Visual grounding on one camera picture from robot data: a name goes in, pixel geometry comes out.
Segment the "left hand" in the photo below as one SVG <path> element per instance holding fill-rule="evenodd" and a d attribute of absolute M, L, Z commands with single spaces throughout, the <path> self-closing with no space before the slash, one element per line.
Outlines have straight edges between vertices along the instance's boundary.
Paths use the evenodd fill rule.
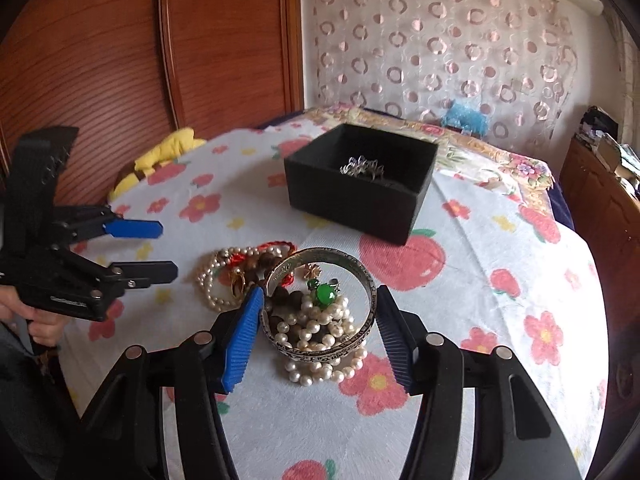
<path fill-rule="evenodd" d="M 70 322 L 62 314 L 38 310 L 29 307 L 17 295 L 12 286 L 2 286 L 0 292 L 0 310 L 2 322 L 13 322 L 19 316 L 28 321 L 28 333 L 36 344 L 53 348 L 62 339 L 64 328 Z"/>

